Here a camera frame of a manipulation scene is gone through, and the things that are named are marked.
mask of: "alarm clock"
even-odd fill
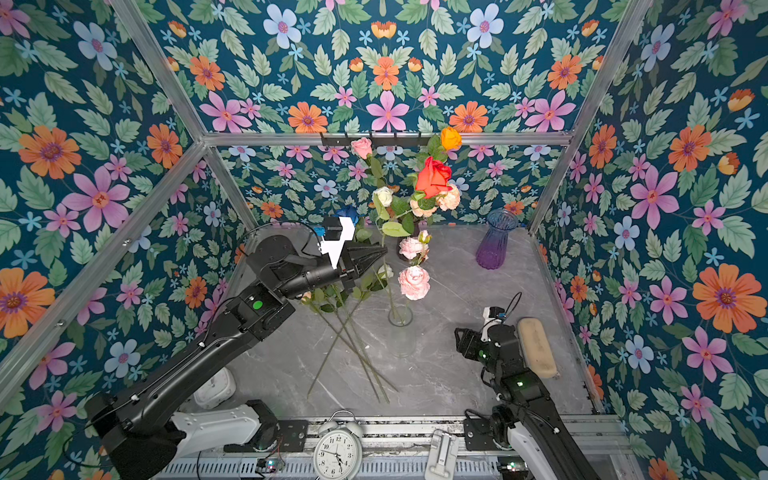
[[[333,417],[338,413],[349,413],[354,422],[338,423]],[[320,435],[313,466],[321,480],[350,480],[357,475],[362,465],[362,427],[357,418],[348,410],[339,410],[331,415],[328,422],[318,430]]]

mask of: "glass vase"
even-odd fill
[[[488,214],[488,232],[478,247],[475,260],[479,266],[494,270],[499,268],[507,257],[507,237],[519,223],[512,212],[499,208]]]
[[[405,358],[416,351],[416,331],[413,310],[409,306],[396,306],[389,311],[389,351]]]

